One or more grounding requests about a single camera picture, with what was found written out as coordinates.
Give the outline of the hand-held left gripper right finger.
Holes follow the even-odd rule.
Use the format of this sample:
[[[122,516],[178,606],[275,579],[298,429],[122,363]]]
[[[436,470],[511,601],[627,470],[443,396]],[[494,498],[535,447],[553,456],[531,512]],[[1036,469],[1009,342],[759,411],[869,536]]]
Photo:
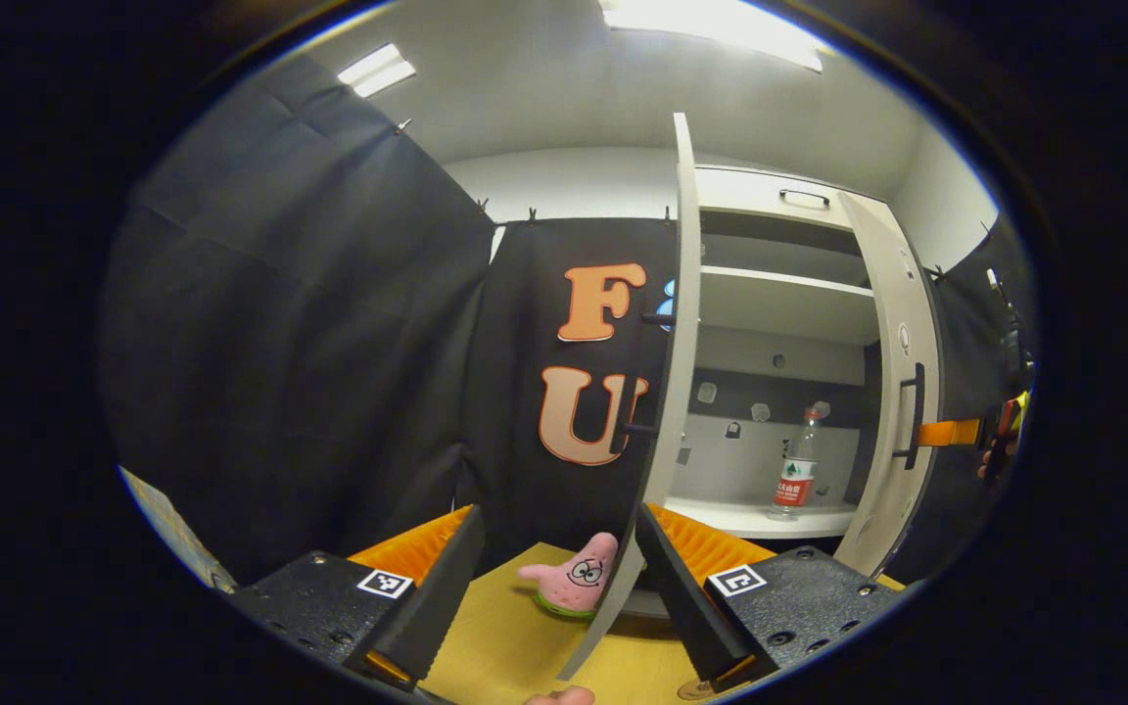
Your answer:
[[[635,520],[649,579],[695,675],[711,686],[805,664],[904,596],[811,545],[772,552],[649,501]]]

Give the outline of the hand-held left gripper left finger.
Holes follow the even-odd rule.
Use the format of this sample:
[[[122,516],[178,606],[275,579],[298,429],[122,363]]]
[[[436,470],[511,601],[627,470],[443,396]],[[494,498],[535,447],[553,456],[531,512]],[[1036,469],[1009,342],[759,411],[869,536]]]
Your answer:
[[[478,504],[340,556],[312,550],[231,602],[268,633],[373,682],[411,691],[433,669],[487,538]]]

